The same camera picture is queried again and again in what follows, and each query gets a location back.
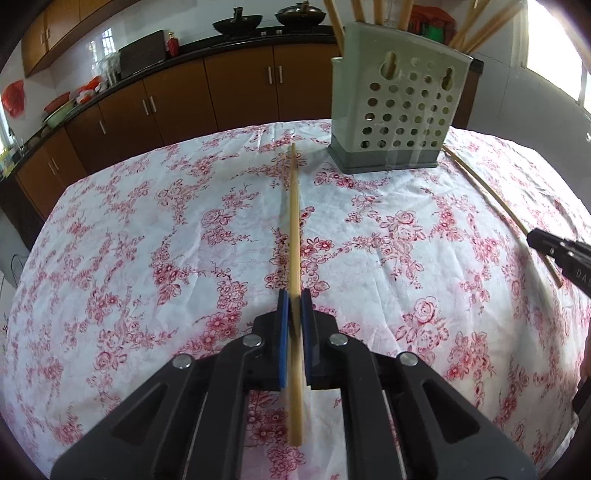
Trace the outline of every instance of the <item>utensil holder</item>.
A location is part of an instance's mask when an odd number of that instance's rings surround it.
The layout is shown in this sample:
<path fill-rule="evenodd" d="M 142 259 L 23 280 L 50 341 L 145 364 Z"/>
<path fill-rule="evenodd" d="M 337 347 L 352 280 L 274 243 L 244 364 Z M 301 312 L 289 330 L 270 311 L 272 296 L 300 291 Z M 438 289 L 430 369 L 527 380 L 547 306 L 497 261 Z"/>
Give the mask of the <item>utensil holder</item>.
<path fill-rule="evenodd" d="M 347 25 L 332 59 L 329 152 L 344 173 L 428 168 L 456 113 L 472 58 L 390 27 Z"/>

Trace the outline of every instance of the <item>silver bolt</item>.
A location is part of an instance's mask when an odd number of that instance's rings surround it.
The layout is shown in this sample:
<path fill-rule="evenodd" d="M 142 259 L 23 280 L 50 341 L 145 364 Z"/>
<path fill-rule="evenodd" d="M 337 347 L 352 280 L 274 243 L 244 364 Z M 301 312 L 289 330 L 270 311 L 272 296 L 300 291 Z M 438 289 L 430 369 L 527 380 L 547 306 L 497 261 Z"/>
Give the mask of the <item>silver bolt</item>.
<path fill-rule="evenodd" d="M 173 358 L 173 367 L 183 370 L 185 368 L 189 368 L 191 363 L 193 362 L 193 358 L 191 355 L 187 353 L 181 353 Z"/>
<path fill-rule="evenodd" d="M 418 358 L 414 353 L 404 352 L 400 355 L 400 363 L 407 367 L 414 367 L 418 363 Z"/>
<path fill-rule="evenodd" d="M 343 335 L 342 333 L 333 333 L 331 336 L 329 336 L 329 342 L 334 346 L 345 346 L 347 345 L 348 341 L 349 339 L 347 336 Z"/>
<path fill-rule="evenodd" d="M 255 346 L 259 346 L 262 343 L 262 338 L 259 337 L 258 335 L 254 335 L 253 333 L 251 333 L 250 335 L 246 335 L 243 339 L 242 339 L 242 343 L 246 346 L 249 347 L 255 347 Z"/>

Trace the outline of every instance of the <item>wooden upper cabinet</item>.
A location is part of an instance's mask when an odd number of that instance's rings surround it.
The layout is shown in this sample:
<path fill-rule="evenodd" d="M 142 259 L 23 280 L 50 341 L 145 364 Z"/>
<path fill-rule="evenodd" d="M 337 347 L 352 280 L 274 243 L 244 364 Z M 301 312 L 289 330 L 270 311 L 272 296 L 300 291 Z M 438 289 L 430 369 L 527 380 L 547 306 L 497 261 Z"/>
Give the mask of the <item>wooden upper cabinet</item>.
<path fill-rule="evenodd" d="M 29 75 L 39 60 L 47 53 L 45 38 L 45 13 L 39 15 L 25 32 L 21 42 L 22 66 Z"/>
<path fill-rule="evenodd" d="M 121 161 L 113 135 L 107 129 L 98 105 L 76 115 L 67 123 L 66 131 L 80 162 L 89 174 Z"/>
<path fill-rule="evenodd" d="M 273 47 L 277 72 L 277 99 L 282 122 L 331 117 L 332 57 L 340 57 L 331 44 L 296 44 Z"/>
<path fill-rule="evenodd" d="M 279 120 L 273 47 L 212 55 L 205 70 L 220 130 Z"/>
<path fill-rule="evenodd" d="M 217 131 L 203 60 L 144 78 L 144 86 L 164 145 Z"/>
<path fill-rule="evenodd" d="M 135 82 L 99 102 L 115 148 L 123 160 L 162 147 L 144 82 Z"/>
<path fill-rule="evenodd" d="M 63 184 L 43 147 L 17 173 L 22 191 L 46 219 L 64 191 Z"/>
<path fill-rule="evenodd" d="M 80 23 L 79 0 L 53 0 L 45 10 L 47 48 L 51 50 Z"/>
<path fill-rule="evenodd" d="M 104 7 L 111 0 L 80 0 L 80 21 Z"/>
<path fill-rule="evenodd" d="M 86 170 L 82 166 L 82 163 L 80 163 L 78 155 L 64 128 L 60 128 L 48 138 L 42 148 L 45 150 L 57 176 L 60 178 L 64 190 L 78 180 L 86 177 Z"/>

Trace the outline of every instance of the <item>table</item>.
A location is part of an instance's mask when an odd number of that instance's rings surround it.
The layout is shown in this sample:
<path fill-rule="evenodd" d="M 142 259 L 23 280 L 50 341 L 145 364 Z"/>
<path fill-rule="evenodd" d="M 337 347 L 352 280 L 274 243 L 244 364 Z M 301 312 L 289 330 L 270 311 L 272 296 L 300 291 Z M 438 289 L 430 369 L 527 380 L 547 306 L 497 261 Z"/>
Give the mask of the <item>table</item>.
<path fill-rule="evenodd" d="M 2 415 L 43 472 L 172 356 L 219 352 L 275 308 L 292 141 L 315 308 L 375 352 L 415 352 L 544 467 L 572 426 L 589 299 L 556 288 L 445 154 L 348 176 L 326 151 L 330 122 L 306 121 L 160 148 L 66 190 L 8 331 Z M 591 242 L 589 213 L 536 152 L 457 129 L 446 145 L 529 228 Z M 252 393 L 242 478 L 346 478 L 339 392 L 307 396 L 301 448 L 286 417 L 278 394 Z"/>

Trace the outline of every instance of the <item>red plastic bag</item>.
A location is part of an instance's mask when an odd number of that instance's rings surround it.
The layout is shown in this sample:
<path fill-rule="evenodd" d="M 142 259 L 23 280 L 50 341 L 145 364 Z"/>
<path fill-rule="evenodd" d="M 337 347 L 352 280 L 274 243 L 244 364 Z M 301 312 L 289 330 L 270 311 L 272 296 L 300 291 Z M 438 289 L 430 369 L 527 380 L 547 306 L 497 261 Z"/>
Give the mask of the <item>red plastic bag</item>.
<path fill-rule="evenodd" d="M 2 92 L 2 106 L 12 118 L 22 115 L 25 111 L 25 89 L 22 80 L 11 83 Z"/>

